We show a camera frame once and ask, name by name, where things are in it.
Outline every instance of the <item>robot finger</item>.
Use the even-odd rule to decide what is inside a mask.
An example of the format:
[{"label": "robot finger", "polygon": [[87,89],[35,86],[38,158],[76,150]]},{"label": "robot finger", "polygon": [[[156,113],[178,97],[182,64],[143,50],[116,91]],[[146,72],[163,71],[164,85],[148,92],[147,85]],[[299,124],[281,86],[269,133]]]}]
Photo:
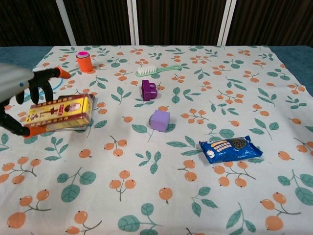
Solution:
[{"label": "robot finger", "polygon": [[17,94],[15,96],[15,98],[16,98],[16,102],[18,104],[23,104],[23,102],[24,102],[24,91],[22,91],[21,93]]},{"label": "robot finger", "polygon": [[52,91],[50,83],[47,83],[44,86],[41,86],[41,88],[45,93],[45,101],[46,102],[53,101],[53,91]]},{"label": "robot finger", "polygon": [[39,91],[37,87],[29,87],[30,98],[34,104],[38,104],[39,102]]}]

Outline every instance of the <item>cardboard box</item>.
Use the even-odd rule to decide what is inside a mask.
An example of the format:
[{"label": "cardboard box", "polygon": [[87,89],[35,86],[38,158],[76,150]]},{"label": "cardboard box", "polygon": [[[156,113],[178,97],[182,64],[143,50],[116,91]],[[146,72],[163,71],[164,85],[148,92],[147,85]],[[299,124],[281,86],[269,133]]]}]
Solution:
[{"label": "cardboard box", "polygon": [[30,107],[25,126],[45,126],[53,131],[78,125],[87,125],[91,119],[92,99],[88,94],[66,98]]}]

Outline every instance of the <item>purple block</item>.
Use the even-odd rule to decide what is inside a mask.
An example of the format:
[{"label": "purple block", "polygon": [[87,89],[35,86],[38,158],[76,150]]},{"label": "purple block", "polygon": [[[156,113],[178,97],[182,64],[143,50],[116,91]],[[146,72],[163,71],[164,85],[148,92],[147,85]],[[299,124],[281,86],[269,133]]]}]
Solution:
[{"label": "purple block", "polygon": [[148,80],[142,80],[141,91],[144,101],[149,101],[157,97],[156,85]]},{"label": "purple block", "polygon": [[167,126],[170,122],[170,113],[160,110],[155,110],[151,117],[151,128],[154,130],[166,132]]}]

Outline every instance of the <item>gray robot arm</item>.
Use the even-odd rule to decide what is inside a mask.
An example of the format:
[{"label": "gray robot arm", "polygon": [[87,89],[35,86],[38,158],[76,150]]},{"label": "gray robot arm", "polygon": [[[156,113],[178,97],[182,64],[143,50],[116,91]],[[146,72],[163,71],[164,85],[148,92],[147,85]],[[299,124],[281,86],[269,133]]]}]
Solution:
[{"label": "gray robot arm", "polygon": [[70,78],[70,74],[59,67],[42,71],[32,72],[28,69],[15,65],[0,63],[0,126],[13,134],[31,137],[44,132],[44,128],[30,129],[23,127],[9,114],[5,113],[4,107],[9,104],[10,98],[16,97],[16,101],[22,104],[24,90],[29,88],[31,100],[38,104],[39,91],[42,88],[46,101],[53,100],[53,92],[49,79],[52,77]]}]

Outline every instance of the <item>oreo package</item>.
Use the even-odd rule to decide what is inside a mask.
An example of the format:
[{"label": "oreo package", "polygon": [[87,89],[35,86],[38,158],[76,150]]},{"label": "oreo package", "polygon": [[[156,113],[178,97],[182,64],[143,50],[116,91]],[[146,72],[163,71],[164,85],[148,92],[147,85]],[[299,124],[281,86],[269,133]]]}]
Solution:
[{"label": "oreo package", "polygon": [[251,143],[250,136],[221,141],[199,141],[199,144],[211,164],[261,157],[263,154]]}]

